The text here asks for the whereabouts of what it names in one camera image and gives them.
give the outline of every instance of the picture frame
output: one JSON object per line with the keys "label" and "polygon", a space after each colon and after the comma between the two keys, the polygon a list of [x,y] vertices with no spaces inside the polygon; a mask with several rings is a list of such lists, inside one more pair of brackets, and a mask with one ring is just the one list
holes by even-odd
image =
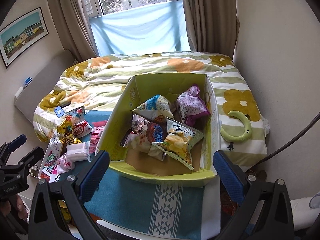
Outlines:
{"label": "picture frame", "polygon": [[34,43],[48,35],[41,7],[14,20],[0,31],[0,54],[6,68]]}

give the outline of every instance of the crescent-shaped plush toy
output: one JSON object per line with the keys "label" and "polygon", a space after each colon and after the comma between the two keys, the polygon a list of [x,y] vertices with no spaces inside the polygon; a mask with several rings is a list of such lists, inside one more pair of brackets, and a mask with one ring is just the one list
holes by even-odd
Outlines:
{"label": "crescent-shaped plush toy", "polygon": [[230,111],[228,115],[238,118],[244,124],[244,133],[240,136],[232,136],[228,134],[221,126],[220,133],[227,142],[230,142],[228,149],[231,151],[233,150],[234,142],[245,142],[251,137],[252,127],[250,121],[243,113],[239,111]]}

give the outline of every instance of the cable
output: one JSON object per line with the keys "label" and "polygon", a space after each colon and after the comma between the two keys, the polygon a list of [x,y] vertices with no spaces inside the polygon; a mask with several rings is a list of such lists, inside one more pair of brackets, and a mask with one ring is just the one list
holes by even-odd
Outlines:
{"label": "cable", "polygon": [[275,152],[271,153],[270,155],[268,155],[267,157],[263,158],[261,161],[259,161],[257,164],[255,164],[254,166],[257,166],[260,163],[263,163],[269,159],[271,159],[272,157],[276,156],[278,153],[282,152],[284,149],[286,149],[287,147],[289,147],[290,145],[292,145],[295,141],[297,141],[298,139],[300,139],[307,131],[310,130],[310,128],[312,126],[314,126],[316,124],[316,122],[318,122],[320,119],[320,112],[319,114],[317,114],[317,116],[310,122],[310,124],[308,124],[296,137],[294,137],[291,141],[289,141],[288,143],[286,143],[285,145],[283,145],[281,148],[279,148],[278,150],[276,150]]}

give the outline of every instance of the gray headboard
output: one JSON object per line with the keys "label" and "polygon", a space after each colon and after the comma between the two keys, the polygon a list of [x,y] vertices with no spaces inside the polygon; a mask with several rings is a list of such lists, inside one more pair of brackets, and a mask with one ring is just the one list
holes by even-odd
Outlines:
{"label": "gray headboard", "polygon": [[39,102],[50,93],[61,74],[73,65],[75,57],[65,50],[45,66],[18,96],[14,105],[33,123],[33,114]]}

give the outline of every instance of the green box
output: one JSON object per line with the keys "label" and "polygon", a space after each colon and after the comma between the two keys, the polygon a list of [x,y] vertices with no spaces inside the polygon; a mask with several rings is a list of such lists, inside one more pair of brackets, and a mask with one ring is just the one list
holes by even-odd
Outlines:
{"label": "green box", "polygon": [[[175,101],[178,95],[194,84],[199,86],[200,96],[211,113],[203,129],[200,170],[183,175],[157,176],[137,171],[127,164],[124,161],[127,148],[119,144],[131,127],[130,111],[155,95],[162,95],[170,101]],[[109,169],[129,179],[147,183],[178,183],[186,187],[203,187],[217,174],[212,164],[212,157],[220,149],[217,101],[209,77],[196,73],[153,73],[132,77],[109,117],[99,140],[98,149],[109,153],[111,160]]]}

